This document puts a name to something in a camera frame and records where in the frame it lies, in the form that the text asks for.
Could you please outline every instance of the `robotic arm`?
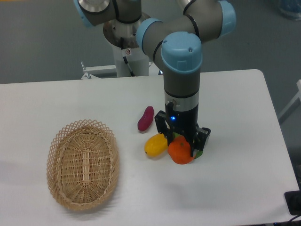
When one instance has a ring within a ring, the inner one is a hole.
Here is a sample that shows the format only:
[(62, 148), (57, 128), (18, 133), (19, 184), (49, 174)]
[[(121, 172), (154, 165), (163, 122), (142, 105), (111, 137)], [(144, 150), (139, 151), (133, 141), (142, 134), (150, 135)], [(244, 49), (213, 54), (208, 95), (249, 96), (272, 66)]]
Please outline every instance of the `robotic arm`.
[(196, 152), (199, 157), (211, 133), (197, 122), (202, 43), (234, 30), (232, 5), (225, 0), (178, 0), (183, 16), (163, 23), (141, 12), (141, 0), (74, 2), (85, 24), (106, 22), (104, 35), (112, 45), (140, 47), (163, 72), (165, 112), (155, 116), (158, 132), (164, 134), (168, 145), (175, 133), (183, 135), (190, 144), (190, 155)]

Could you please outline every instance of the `white table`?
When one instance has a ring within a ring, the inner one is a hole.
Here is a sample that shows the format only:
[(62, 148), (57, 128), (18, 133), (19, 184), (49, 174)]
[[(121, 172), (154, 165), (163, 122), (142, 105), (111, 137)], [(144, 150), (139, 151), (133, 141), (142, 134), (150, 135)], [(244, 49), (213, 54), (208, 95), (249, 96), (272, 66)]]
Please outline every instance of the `white table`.
[[(152, 105), (164, 109), (161, 76), (0, 85), (0, 225), (231, 226), (288, 221), (284, 192), (298, 190), (260, 71), (201, 74), (199, 125), (212, 130), (204, 154), (177, 165), (149, 159), (137, 131)], [(56, 133), (80, 119), (117, 138), (120, 177), (104, 206), (72, 212), (55, 202), (46, 162)]]

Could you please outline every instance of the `cable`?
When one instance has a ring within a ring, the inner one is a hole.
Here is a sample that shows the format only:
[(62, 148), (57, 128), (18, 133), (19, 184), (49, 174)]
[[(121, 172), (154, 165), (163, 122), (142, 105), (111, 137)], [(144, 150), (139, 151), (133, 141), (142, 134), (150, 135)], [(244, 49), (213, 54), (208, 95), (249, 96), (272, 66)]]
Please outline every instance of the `cable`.
[(288, 223), (291, 223), (293, 220), (295, 220), (296, 218), (299, 218), (299, 217), (301, 217), (301, 214), (299, 214), (299, 215), (293, 217), (292, 219), (290, 219), (290, 220), (288, 221)]
[(128, 61), (127, 61), (127, 57), (124, 56), (124, 57), (123, 57), (123, 60), (124, 60), (124, 63), (126, 63), (126, 65), (127, 65), (127, 67), (128, 67), (128, 70), (130, 71), (131, 77), (135, 77), (135, 74), (134, 74), (134, 72), (133, 72), (133, 70), (132, 70), (130, 64), (129, 64)]

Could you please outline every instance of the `woven basket rim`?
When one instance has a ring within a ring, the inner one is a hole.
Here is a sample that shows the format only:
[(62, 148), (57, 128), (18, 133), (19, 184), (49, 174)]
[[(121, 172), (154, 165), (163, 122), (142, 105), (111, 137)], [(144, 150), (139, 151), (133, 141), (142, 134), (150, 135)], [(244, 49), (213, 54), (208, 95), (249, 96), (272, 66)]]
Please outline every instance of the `woven basket rim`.
[[(63, 182), (61, 178), (62, 159), (66, 148), (68, 147), (70, 142), (72, 142), (73, 138), (84, 134), (91, 134), (91, 132), (93, 132), (94, 136), (97, 135), (98, 137), (101, 137), (108, 148), (108, 154), (110, 157), (110, 172), (108, 175), (109, 179), (105, 190), (99, 197), (91, 202), (78, 203), (68, 198), (67, 195), (63, 192)], [(62, 128), (53, 139), (47, 163), (48, 187), (52, 196), (58, 203), (62, 204), (63, 206), (73, 210), (86, 210), (101, 204), (110, 196), (110, 194), (114, 190), (117, 183), (118, 174), (119, 154), (117, 142), (112, 130), (110, 130), (106, 126), (106, 124), (103, 124), (102, 122), (98, 122), (96, 120), (75, 121), (74, 123), (66, 125), (64, 128)]]

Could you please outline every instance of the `yellow fruit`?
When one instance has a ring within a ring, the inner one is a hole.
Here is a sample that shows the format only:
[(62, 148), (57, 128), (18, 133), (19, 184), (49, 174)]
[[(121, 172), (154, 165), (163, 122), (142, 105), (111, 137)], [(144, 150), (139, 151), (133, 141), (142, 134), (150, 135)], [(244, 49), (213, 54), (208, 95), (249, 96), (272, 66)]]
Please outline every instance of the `yellow fruit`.
[(168, 148), (163, 134), (156, 134), (146, 141), (144, 150), (149, 157), (156, 157)]

